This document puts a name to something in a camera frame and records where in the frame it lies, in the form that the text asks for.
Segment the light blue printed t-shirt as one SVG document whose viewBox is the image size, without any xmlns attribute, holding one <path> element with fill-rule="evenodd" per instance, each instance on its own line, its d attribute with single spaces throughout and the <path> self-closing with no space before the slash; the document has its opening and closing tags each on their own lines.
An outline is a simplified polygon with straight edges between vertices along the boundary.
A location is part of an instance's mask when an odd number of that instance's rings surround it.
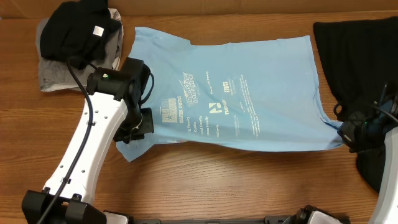
<svg viewBox="0 0 398 224">
<path fill-rule="evenodd" d="M 193 45 L 148 27 L 135 33 L 130 57 L 152 72 L 145 107 L 154 132 L 117 143 L 126 160 L 187 141 L 264 152 L 342 145 L 340 123 L 322 107 L 309 36 Z"/>
</svg>

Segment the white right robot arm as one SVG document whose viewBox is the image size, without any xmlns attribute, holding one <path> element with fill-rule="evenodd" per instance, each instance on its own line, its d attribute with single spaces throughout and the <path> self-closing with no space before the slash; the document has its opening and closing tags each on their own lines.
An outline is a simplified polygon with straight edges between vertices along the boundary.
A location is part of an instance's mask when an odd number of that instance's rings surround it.
<svg viewBox="0 0 398 224">
<path fill-rule="evenodd" d="M 355 112 L 338 129 L 350 152 L 358 154 L 358 170 L 378 178 L 372 224 L 397 223 L 397 92 L 387 94 L 388 89 L 371 105 L 374 116 L 366 119 Z"/>
</svg>

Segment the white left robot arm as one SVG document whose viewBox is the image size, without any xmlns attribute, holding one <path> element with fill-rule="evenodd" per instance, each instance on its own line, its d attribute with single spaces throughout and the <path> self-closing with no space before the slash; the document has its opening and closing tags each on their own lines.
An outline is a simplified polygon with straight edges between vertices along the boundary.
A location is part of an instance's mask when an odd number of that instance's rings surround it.
<svg viewBox="0 0 398 224">
<path fill-rule="evenodd" d="M 127 58 L 120 71 L 95 68 L 79 84 L 85 104 L 67 150 L 40 192 L 22 200 L 27 223 L 133 223 L 133 217 L 94 207 L 100 170 L 112 142 L 129 143 L 154 132 L 145 87 L 154 81 L 150 68 Z"/>
</svg>

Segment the black garment at right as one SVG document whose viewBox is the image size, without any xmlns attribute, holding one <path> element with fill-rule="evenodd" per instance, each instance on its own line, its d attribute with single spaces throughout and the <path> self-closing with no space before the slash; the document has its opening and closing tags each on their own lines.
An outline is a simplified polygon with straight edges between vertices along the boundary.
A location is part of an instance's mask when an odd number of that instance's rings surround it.
<svg viewBox="0 0 398 224">
<path fill-rule="evenodd" d="M 335 116 L 342 124 L 356 111 L 365 118 L 374 116 L 371 105 L 380 102 L 384 87 L 389 87 L 387 94 L 397 92 L 397 17 L 315 22 L 313 33 L 326 80 L 337 100 Z M 378 178 L 358 172 L 378 192 Z"/>
</svg>

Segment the grey folded shorts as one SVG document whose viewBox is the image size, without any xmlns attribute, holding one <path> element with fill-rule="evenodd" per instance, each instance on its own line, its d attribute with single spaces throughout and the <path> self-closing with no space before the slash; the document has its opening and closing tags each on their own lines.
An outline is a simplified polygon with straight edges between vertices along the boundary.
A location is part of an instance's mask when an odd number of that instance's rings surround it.
<svg viewBox="0 0 398 224">
<path fill-rule="evenodd" d="M 37 26 L 35 45 L 39 55 L 38 78 L 41 91 L 57 91 L 65 89 L 79 90 L 75 80 L 70 75 L 67 65 L 63 62 L 47 60 L 41 57 L 40 53 L 40 36 L 48 22 L 48 18 L 41 20 Z M 94 60 L 92 64 L 97 67 L 109 68 L 106 60 Z"/>
</svg>

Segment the black folded garment on stack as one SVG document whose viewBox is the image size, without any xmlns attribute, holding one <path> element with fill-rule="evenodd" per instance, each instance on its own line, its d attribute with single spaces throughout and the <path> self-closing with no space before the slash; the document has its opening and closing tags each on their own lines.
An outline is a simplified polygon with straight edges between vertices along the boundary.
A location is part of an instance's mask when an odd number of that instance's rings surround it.
<svg viewBox="0 0 398 224">
<path fill-rule="evenodd" d="M 103 60 L 110 35 L 121 28 L 107 0 L 67 1 L 53 12 L 40 35 L 40 54 L 81 70 L 88 61 Z"/>
</svg>

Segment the white folded garment under stack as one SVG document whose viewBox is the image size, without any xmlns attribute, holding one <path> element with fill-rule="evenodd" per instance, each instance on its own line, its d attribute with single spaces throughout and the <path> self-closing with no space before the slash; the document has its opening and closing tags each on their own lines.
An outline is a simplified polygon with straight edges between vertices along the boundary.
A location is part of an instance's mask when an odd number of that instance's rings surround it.
<svg viewBox="0 0 398 224">
<path fill-rule="evenodd" d="M 124 29 L 123 25 L 119 29 L 109 35 L 106 44 L 106 60 L 109 68 L 117 70 L 121 61 L 121 53 L 123 46 Z"/>
</svg>

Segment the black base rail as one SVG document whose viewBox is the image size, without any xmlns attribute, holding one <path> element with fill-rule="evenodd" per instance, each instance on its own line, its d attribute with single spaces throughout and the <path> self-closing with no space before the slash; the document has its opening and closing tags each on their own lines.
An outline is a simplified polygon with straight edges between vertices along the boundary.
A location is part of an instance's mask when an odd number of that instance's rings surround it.
<svg viewBox="0 0 398 224">
<path fill-rule="evenodd" d="M 255 219 L 210 219 L 210 220 L 172 220 L 165 221 L 159 219 L 134 219 L 132 224 L 291 224 L 294 222 L 295 215 L 287 216 L 266 216 Z"/>
</svg>

